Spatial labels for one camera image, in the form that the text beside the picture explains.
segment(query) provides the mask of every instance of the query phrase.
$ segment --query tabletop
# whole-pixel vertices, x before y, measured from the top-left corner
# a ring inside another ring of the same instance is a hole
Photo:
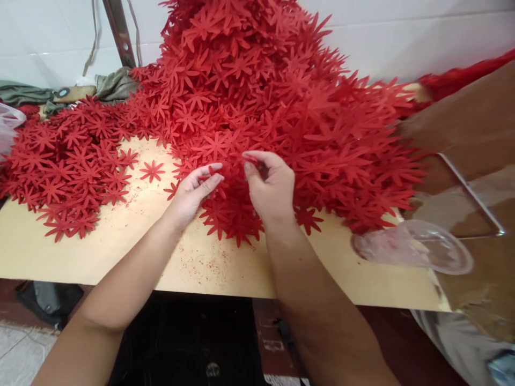
[[[0,210],[0,277],[95,285],[144,235],[168,205],[174,160],[155,140],[133,138],[122,149],[139,152],[129,170],[126,203],[101,207],[96,229],[80,240],[44,237],[49,228],[36,221],[26,205],[8,201]],[[143,162],[164,162],[162,181],[141,180]],[[342,219],[318,213],[322,232],[309,240],[324,266],[357,305],[450,311],[432,271],[365,261],[350,245],[351,232]],[[184,232],[157,289],[189,293],[274,298],[265,235],[252,246],[235,239],[206,235],[208,227],[195,219]]]

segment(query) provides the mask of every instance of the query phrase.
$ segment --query red felt flower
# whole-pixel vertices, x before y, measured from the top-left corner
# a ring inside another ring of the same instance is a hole
[[[156,162],[154,160],[152,161],[152,165],[149,165],[146,162],[144,162],[144,163],[145,163],[146,169],[140,169],[139,171],[145,172],[146,174],[144,174],[143,177],[141,177],[141,180],[144,180],[145,178],[150,177],[150,183],[152,183],[154,178],[158,181],[161,181],[161,177],[159,177],[159,174],[164,173],[165,171],[159,170],[159,168],[161,166],[163,166],[164,163],[160,163],[157,166],[156,166]]]
[[[175,196],[175,193],[177,193],[177,188],[179,187],[179,184],[177,184],[177,186],[176,186],[173,182],[171,182],[170,187],[171,187],[171,189],[163,189],[165,192],[170,193],[167,201],[170,201],[173,198],[173,196]]]
[[[328,19],[319,23],[294,0],[164,5],[163,56],[132,70],[136,93],[112,106],[88,96],[45,122],[34,114],[16,129],[0,196],[45,208],[49,223],[62,223],[58,236],[84,237],[102,205],[125,202],[124,171],[137,160],[118,149],[137,136],[171,146],[169,199],[195,168],[224,163],[225,180],[202,204],[205,225],[238,246],[263,231],[243,169],[262,165],[242,157],[248,150],[275,152],[295,171],[293,205],[308,233],[319,229],[311,208],[365,232],[386,226],[391,206],[409,207],[425,171],[394,136],[399,112],[411,107],[407,94],[396,79],[369,85],[345,70],[345,57],[322,45]],[[162,165],[145,166],[143,179],[160,180]]]
[[[295,208],[295,218],[297,219],[298,225],[304,225],[307,235],[311,235],[311,228],[322,232],[317,222],[322,222],[323,219],[313,216],[315,209],[307,210],[306,208]]]

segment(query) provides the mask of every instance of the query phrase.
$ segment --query clear plastic cup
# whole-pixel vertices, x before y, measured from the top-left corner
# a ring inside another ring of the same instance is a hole
[[[472,255],[445,229],[422,220],[407,220],[395,228],[354,235],[356,253],[377,263],[430,268],[461,275],[474,267]]]

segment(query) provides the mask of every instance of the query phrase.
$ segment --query tiled floor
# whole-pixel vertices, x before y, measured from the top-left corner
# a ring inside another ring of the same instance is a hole
[[[29,386],[56,339],[40,329],[0,323],[0,385]]]

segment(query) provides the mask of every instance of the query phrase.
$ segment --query white tiled wall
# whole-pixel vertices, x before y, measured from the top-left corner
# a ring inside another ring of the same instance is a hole
[[[101,0],[98,50],[88,77],[108,74],[120,59]],[[122,0],[131,40],[136,32]],[[167,18],[161,0],[132,0],[143,64],[160,55]],[[322,20],[326,42],[349,55],[347,66],[372,79],[412,81],[428,72],[468,66],[515,48],[515,0],[300,0]],[[40,87],[74,85],[94,39],[89,0],[0,0],[0,79]]]

